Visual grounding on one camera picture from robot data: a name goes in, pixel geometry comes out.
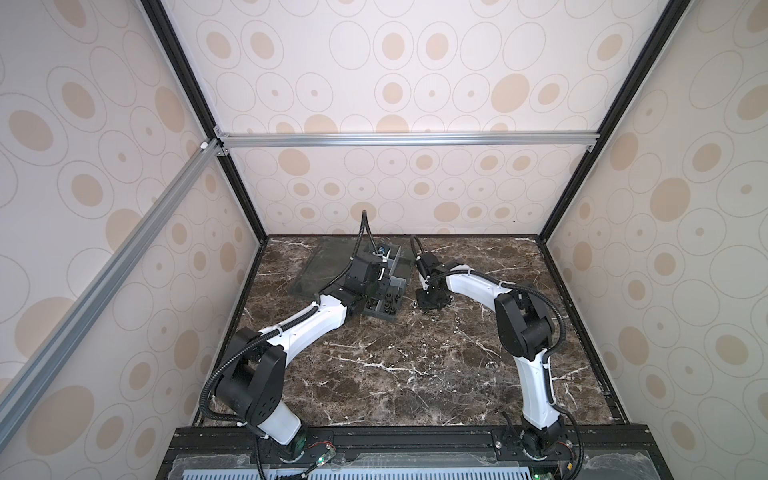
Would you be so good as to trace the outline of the clear compartment organizer box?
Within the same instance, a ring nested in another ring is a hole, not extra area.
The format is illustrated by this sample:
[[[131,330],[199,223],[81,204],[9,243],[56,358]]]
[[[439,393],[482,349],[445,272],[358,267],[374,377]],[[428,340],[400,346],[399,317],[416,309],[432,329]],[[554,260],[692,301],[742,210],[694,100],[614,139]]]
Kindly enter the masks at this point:
[[[402,243],[328,237],[304,264],[289,293],[314,300],[333,295],[353,314],[394,321],[403,304],[415,258]]]

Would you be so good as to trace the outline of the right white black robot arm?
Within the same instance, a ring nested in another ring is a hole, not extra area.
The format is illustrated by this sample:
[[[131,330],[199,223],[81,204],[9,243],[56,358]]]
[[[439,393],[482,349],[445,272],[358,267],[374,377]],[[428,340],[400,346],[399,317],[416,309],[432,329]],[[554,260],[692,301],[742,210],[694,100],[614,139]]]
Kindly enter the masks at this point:
[[[494,312],[500,343],[515,360],[523,394],[519,445],[530,458],[545,458],[566,431],[565,411],[556,405],[550,368],[550,358],[566,337],[554,302],[530,285],[498,280],[455,262],[432,262],[423,255],[417,269],[421,310],[441,310],[459,294]]]

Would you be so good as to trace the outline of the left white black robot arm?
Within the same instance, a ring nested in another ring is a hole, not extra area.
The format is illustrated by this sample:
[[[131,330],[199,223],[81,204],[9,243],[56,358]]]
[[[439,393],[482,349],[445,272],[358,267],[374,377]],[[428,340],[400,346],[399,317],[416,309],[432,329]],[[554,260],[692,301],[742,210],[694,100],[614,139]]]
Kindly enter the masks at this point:
[[[286,367],[320,337],[361,313],[387,287],[388,263],[389,252],[383,247],[359,252],[306,308],[270,328],[239,330],[202,388],[200,414],[236,422],[283,447],[289,457],[298,457],[307,434],[282,400]]]

